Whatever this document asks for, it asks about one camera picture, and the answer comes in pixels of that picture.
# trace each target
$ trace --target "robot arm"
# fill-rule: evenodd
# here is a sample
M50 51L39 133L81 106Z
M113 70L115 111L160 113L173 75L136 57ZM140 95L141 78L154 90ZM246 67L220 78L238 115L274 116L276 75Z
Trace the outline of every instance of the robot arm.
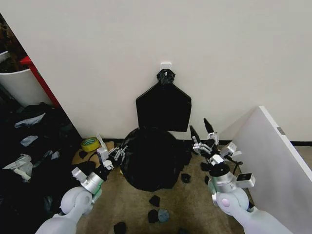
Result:
M114 165L121 163L124 159L125 149L115 148L110 152L103 150L104 155L99 155L102 164L88 176L78 167L73 171L81 187L70 189L62 198L60 208L61 214L55 214L51 219L45 221L37 230L36 234L75 234L77 223L82 215L87 215L93 208L93 204L102 194L101 185Z
M256 207L249 208L248 197L242 188L253 187L255 177L252 173L239 174L236 177L230 172L225 160L234 162L237 167L242 162L236 162L232 158L241 152L236 151L236 145L232 142L218 150L217 132L214 132L206 119L204 119L204 123L210 144L201 143L192 126L190 126L190 130L194 141L193 149L205 156L209 164L211 178L208 187L212 193L214 205L220 207L226 214L233 216L243 226L246 234L292 234L271 214Z

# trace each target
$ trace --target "cable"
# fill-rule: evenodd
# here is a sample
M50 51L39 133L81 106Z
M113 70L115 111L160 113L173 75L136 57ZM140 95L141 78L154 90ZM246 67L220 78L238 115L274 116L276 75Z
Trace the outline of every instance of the cable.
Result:
M234 170L233 170L233 175L235 175L237 167L239 165L243 165L243 162L241 162L241 161L237 162L237 161L233 160L229 155L224 156L224 158L227 159L228 161L231 161L231 162L235 163L235 167L234 167Z

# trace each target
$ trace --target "pink button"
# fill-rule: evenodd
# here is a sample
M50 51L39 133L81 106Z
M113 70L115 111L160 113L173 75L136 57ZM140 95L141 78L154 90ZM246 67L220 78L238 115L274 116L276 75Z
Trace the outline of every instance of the pink button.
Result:
M230 202L228 199L222 199L222 204L225 206L225 207L229 207L230 206Z

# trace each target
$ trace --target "white adhesive hook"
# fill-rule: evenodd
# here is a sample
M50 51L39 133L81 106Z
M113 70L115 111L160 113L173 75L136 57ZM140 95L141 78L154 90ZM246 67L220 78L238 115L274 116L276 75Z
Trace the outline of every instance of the white adhesive hook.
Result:
M160 69L161 70L162 69L170 69L170 70L172 70L171 68L172 68L172 64L170 62L162 62L160 64Z

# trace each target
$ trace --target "plastic bag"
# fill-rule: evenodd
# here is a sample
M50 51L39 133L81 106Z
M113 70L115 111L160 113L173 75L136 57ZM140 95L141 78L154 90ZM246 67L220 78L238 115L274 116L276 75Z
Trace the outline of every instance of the plastic bag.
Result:
M137 128L128 134L121 148L126 146L120 167L131 185L151 192L174 186L183 162L173 135L157 128Z
M24 180L29 181L31 178L31 171L33 169L33 164L30 161L31 157L29 155L22 154L22 156L15 162L6 165L3 169L11 169L16 174L20 175Z
M28 118L28 119L24 119L20 122L17 122L14 127L15 128L20 128L21 126L33 126L35 125L36 123L40 123L40 121L42 120L42 118L44 117L45 113L43 113L42 115L40 116L37 116L37 117L33 117L33 118Z
M34 140L37 140L38 136L27 136L25 137L23 140L20 141L20 143L24 146L27 147L29 146L31 143L33 143Z

